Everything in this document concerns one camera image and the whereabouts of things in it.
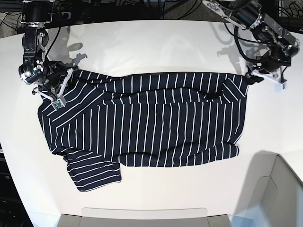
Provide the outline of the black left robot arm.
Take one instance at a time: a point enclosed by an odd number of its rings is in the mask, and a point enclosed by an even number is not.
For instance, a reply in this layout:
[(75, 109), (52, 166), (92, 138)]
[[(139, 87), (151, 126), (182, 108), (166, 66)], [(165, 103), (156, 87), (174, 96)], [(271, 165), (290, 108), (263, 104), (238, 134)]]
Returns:
[[(291, 66), (292, 58), (300, 50), (300, 42), (287, 29), (279, 25), (272, 17), (262, 13), (261, 4), (256, 0), (242, 3), (225, 0), (204, 0), (208, 9), (219, 15), (225, 22), (234, 25), (234, 37), (240, 55), (246, 60), (247, 80), (259, 83), (263, 79), (277, 84), (285, 84), (284, 71)], [(255, 53), (254, 58), (248, 57), (241, 48), (238, 36), (239, 29), (250, 31), (256, 44), (265, 45), (268, 50), (263, 55)]]

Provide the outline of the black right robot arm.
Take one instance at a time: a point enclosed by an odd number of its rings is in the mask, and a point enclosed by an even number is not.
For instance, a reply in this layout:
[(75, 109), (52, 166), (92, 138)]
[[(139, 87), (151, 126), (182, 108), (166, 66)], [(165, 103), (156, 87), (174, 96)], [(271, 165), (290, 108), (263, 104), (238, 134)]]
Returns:
[(54, 4), (54, 0), (25, 0), (20, 20), (25, 26), (23, 62), (18, 69), (20, 78), (28, 85), (37, 84), (50, 91), (59, 87), (68, 69), (61, 62), (47, 57), (49, 34), (45, 24), (52, 21)]

